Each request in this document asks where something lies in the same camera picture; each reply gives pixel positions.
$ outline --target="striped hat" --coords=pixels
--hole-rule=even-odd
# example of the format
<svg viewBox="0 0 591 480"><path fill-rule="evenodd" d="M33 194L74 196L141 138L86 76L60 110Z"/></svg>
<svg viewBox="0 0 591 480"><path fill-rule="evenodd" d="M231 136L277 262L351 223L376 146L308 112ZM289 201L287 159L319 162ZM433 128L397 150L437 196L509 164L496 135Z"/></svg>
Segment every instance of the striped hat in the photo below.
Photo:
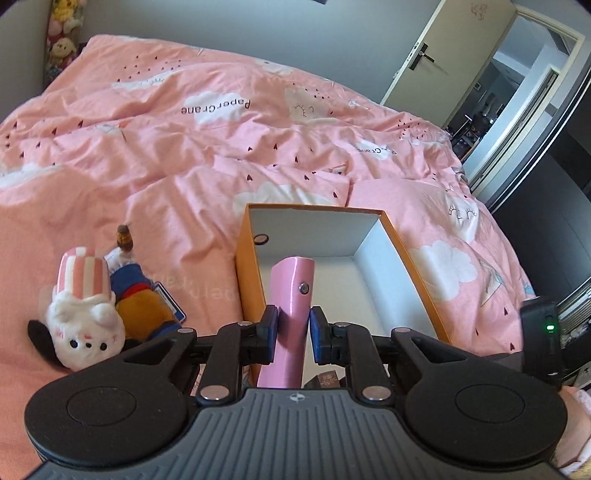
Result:
<svg viewBox="0 0 591 480"><path fill-rule="evenodd" d="M105 259L95 256L91 248L68 250L61 258L56 294L64 290L81 300L101 293L110 298L111 281Z"/></svg>

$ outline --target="open box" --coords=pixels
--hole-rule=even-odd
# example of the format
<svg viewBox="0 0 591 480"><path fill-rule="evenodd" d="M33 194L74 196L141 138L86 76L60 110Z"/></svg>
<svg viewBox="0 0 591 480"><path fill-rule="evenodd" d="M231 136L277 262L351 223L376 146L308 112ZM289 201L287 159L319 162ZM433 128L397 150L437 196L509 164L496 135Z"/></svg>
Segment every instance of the open box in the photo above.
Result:
<svg viewBox="0 0 591 480"><path fill-rule="evenodd" d="M262 245L255 245L255 239ZM358 323L382 336L406 326L450 343L421 276L383 211L248 204L236 249L245 320L260 320L271 268L287 257L315 260L311 304L322 307L329 323ZM303 382L331 369L343 376L338 367L314 363L308 338Z"/></svg>

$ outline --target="pink cylinder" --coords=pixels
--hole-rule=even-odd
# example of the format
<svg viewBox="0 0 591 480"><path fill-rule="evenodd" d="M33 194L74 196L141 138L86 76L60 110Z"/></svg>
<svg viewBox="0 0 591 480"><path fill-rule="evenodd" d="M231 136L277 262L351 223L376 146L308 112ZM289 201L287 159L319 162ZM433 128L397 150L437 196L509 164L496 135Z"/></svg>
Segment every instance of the pink cylinder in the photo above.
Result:
<svg viewBox="0 0 591 480"><path fill-rule="evenodd" d="M268 302L279 308L275 359L263 365L259 388L301 388L312 302L314 260L289 257L271 270Z"/></svg>

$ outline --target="pink duvet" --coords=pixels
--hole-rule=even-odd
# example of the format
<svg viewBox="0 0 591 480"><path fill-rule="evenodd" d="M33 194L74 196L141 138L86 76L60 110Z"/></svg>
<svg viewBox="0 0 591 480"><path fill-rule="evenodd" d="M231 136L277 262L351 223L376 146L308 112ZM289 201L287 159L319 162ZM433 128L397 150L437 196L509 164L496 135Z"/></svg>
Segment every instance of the pink duvet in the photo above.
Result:
<svg viewBox="0 0 591 480"><path fill-rule="evenodd" d="M329 80L232 53L95 37L0 127L0 477L39 460L29 397L61 373L27 338L60 258L129 223L145 272L200 334L241 317L233 253L249 202L383 209L453 343L521 348L531 287L446 134Z"/></svg>

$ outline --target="stuffed animal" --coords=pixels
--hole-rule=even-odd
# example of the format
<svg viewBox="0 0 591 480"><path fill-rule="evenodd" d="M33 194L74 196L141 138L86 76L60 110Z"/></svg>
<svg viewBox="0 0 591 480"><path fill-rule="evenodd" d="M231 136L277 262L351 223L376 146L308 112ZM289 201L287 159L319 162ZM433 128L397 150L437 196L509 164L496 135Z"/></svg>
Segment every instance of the stuffed animal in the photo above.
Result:
<svg viewBox="0 0 591 480"><path fill-rule="evenodd" d="M152 282L134 258L134 244L126 225L118 228L117 244L105 258L127 340L141 343L177 330L180 324L173 312L152 289Z"/></svg>
<svg viewBox="0 0 591 480"><path fill-rule="evenodd" d="M46 360L73 371L120 353L125 326L115 309L105 259L85 247L67 251L45 324L31 320L28 334Z"/></svg>
<svg viewBox="0 0 591 480"><path fill-rule="evenodd" d="M53 0L47 28L45 85L49 85L78 54L87 0Z"/></svg>
<svg viewBox="0 0 591 480"><path fill-rule="evenodd" d="M76 46L74 42L67 37L63 37L52 46L49 61L60 68L66 68L72 63L75 53Z"/></svg>
<svg viewBox="0 0 591 480"><path fill-rule="evenodd" d="M122 225L117 248L105 258L84 247L64 254L44 323L28 325L43 358L78 371L180 327L132 249Z"/></svg>

